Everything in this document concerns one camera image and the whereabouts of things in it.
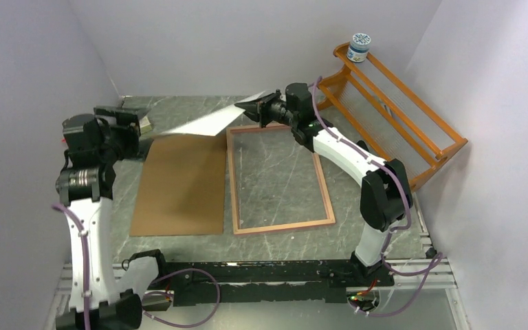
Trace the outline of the aluminium extrusion rail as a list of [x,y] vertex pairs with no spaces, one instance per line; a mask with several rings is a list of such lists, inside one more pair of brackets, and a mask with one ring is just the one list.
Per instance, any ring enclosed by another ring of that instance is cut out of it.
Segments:
[[390,269],[383,275],[375,275],[367,284],[355,286],[337,278],[336,261],[302,261],[300,266],[316,269],[325,267],[325,276],[319,279],[289,280],[282,275],[277,280],[265,282],[264,275],[273,276],[279,268],[288,266],[279,262],[221,262],[221,263],[171,263],[176,269],[198,268],[212,274],[220,285],[222,303],[258,303],[284,301],[322,300],[325,303],[342,303],[357,292],[364,291],[374,303],[374,312],[385,314],[392,306],[394,297],[402,291],[411,295],[428,289],[442,290],[450,305],[452,319],[457,329],[470,329],[458,285],[447,259],[434,267],[423,258],[391,260]]

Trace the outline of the copper wooden picture frame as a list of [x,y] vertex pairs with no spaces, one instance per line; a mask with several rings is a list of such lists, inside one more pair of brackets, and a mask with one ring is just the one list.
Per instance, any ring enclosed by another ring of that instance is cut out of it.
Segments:
[[316,219],[309,221],[301,221],[295,223],[286,223],[278,225],[269,225],[255,228],[241,228],[240,220],[240,203],[237,192],[237,178],[234,169],[234,145],[233,138],[234,134],[240,133],[262,133],[272,132],[280,130],[288,130],[288,126],[282,124],[269,124],[267,127],[262,128],[257,124],[247,126],[234,126],[228,127],[225,130],[226,143],[227,143],[227,159],[228,159],[228,172],[229,172],[229,184],[230,184],[230,200],[232,208],[232,231],[235,235],[242,234],[260,234],[268,232],[278,232],[283,230],[300,230],[304,228],[314,228],[319,226],[330,226],[336,223],[336,217],[333,211],[333,206],[330,200],[329,191],[327,188],[326,179],[322,170],[322,164],[320,162],[319,155],[312,153],[313,165],[320,188],[320,194],[322,197],[322,204],[326,213],[326,219]]

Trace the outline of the orange wooden rack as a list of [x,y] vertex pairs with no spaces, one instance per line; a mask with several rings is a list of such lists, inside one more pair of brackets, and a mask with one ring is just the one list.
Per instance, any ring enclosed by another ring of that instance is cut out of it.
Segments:
[[418,191],[467,143],[373,54],[354,63],[349,44],[333,55],[342,68],[324,78],[321,110],[334,107],[360,134],[368,147],[385,160],[400,160],[412,191]]

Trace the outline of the brown frame backing board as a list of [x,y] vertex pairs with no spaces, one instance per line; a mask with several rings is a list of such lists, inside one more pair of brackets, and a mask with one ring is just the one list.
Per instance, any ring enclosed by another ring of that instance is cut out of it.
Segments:
[[155,138],[142,167],[129,234],[222,234],[226,135]]

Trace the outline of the small white red box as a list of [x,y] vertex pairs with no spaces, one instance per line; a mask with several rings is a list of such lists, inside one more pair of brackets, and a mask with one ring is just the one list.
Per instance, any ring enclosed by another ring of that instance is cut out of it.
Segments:
[[151,121],[149,120],[149,117],[146,115],[139,121],[140,126],[140,133],[146,134],[148,132],[151,132],[153,130],[153,125],[151,124]]

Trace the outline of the white blue jar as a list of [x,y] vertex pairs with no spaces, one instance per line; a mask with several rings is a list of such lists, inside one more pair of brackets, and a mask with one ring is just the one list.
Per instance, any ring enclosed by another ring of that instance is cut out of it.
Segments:
[[371,37],[365,33],[356,33],[352,36],[346,51],[346,57],[354,63],[361,63],[366,60],[371,44]]

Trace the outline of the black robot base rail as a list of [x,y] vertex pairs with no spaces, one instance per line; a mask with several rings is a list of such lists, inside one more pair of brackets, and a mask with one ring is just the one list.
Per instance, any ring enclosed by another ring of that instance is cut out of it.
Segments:
[[173,293],[176,307],[209,303],[322,300],[343,303],[363,289],[392,287],[383,266],[350,259],[241,262],[162,262],[150,289]]

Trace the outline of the clear acrylic sheet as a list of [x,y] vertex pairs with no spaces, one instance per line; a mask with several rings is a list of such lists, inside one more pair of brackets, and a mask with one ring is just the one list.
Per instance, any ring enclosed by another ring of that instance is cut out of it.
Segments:
[[234,134],[241,228],[326,219],[312,152],[288,130]]

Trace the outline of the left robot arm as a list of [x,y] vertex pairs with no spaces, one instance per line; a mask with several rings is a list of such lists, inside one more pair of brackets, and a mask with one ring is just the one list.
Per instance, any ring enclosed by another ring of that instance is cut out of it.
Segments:
[[97,106],[63,121],[67,148],[56,180],[59,201],[52,207],[67,220],[72,282],[68,310],[56,317],[56,329],[138,329],[147,288],[168,282],[160,250],[135,253],[121,279],[111,257],[113,165],[140,158],[145,114],[142,108]]

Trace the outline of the mountain landscape photo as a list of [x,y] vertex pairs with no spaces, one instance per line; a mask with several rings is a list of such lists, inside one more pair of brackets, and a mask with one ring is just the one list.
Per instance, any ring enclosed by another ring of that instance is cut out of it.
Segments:
[[175,134],[216,136],[244,112],[244,109],[232,104],[173,129],[156,133],[154,137]]

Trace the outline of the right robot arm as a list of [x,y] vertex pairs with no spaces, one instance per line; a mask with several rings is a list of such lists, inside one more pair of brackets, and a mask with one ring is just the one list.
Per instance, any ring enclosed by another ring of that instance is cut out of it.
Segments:
[[284,92],[258,94],[235,103],[253,122],[264,128],[275,122],[290,128],[297,143],[329,160],[360,187],[360,213],[365,221],[354,250],[358,262],[350,268],[358,285],[368,285],[383,262],[395,224],[410,219],[413,204],[406,169],[401,161],[378,157],[351,141],[320,115],[316,91],[304,82]]

